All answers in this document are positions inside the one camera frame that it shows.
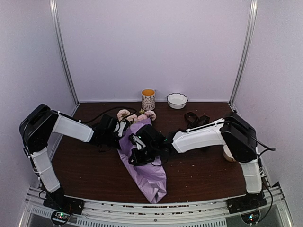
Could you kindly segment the pale pink rose stem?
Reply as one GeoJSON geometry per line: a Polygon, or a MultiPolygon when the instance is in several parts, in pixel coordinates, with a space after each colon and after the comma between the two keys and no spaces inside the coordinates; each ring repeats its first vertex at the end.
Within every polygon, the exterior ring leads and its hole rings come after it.
{"type": "Polygon", "coordinates": [[[138,121],[138,116],[127,109],[120,110],[117,113],[117,118],[119,122],[135,123],[138,121]]]}

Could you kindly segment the purple wrapping paper sheet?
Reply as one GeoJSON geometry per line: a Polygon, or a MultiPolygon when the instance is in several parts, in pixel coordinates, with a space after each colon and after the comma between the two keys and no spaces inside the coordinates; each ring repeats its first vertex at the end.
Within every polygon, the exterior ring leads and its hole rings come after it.
{"type": "Polygon", "coordinates": [[[167,194],[167,177],[164,168],[159,166],[161,164],[160,158],[156,158],[152,164],[148,163],[142,166],[131,165],[128,161],[132,149],[136,147],[128,137],[131,133],[136,133],[140,128],[151,125],[151,123],[150,119],[145,119],[132,124],[119,140],[121,148],[118,153],[140,191],[150,203],[156,204],[167,194]]]}

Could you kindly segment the pink carnation stem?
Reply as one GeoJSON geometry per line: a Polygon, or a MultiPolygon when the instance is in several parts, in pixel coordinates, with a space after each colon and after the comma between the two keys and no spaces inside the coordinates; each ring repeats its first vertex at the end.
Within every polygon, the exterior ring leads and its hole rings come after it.
{"type": "Polygon", "coordinates": [[[153,110],[143,110],[139,111],[140,115],[137,117],[137,121],[142,121],[146,119],[150,119],[151,121],[155,121],[157,118],[156,113],[153,110]]]}

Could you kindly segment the black printed ribbon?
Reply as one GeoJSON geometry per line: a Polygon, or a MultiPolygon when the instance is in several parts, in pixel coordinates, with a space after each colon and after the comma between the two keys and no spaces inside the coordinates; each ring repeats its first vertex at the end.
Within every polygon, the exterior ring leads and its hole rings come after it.
{"type": "Polygon", "coordinates": [[[202,115],[198,117],[194,112],[188,112],[184,115],[184,119],[187,123],[187,129],[192,129],[200,126],[207,125],[210,122],[210,117],[202,115]]]}

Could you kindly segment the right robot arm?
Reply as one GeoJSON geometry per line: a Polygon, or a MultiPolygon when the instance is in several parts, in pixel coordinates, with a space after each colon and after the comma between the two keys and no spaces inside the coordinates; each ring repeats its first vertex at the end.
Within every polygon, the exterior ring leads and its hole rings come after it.
{"type": "Polygon", "coordinates": [[[129,136],[134,144],[129,164],[141,166],[152,163],[156,157],[176,151],[187,151],[222,145],[240,163],[248,195],[243,205],[252,209],[261,201],[262,180],[254,128],[235,113],[212,123],[187,130],[176,130],[163,136],[152,125],[142,126],[129,136]]]}

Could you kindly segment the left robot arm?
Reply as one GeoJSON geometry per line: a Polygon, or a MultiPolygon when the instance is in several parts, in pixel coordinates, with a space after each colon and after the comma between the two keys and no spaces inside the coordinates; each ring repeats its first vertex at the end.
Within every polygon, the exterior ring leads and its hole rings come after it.
{"type": "Polygon", "coordinates": [[[69,137],[100,147],[119,147],[126,123],[101,113],[90,121],[77,120],[46,104],[38,105],[20,124],[23,149],[31,161],[35,174],[46,191],[46,198],[58,210],[68,206],[62,185],[50,158],[49,142],[58,137],[69,137]]]}

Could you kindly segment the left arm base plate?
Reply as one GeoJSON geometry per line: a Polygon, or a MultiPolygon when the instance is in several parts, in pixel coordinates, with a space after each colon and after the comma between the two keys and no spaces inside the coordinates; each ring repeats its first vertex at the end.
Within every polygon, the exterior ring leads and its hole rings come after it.
{"type": "Polygon", "coordinates": [[[68,214],[81,215],[84,208],[85,201],[81,199],[64,197],[63,202],[55,203],[51,198],[46,198],[43,205],[54,210],[61,210],[68,214]]]}

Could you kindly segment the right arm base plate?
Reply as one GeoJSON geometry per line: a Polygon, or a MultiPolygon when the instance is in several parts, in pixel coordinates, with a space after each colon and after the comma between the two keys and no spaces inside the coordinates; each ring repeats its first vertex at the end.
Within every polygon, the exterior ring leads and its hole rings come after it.
{"type": "Polygon", "coordinates": [[[246,194],[226,201],[230,214],[257,209],[267,205],[267,200],[261,194],[246,194]]]}

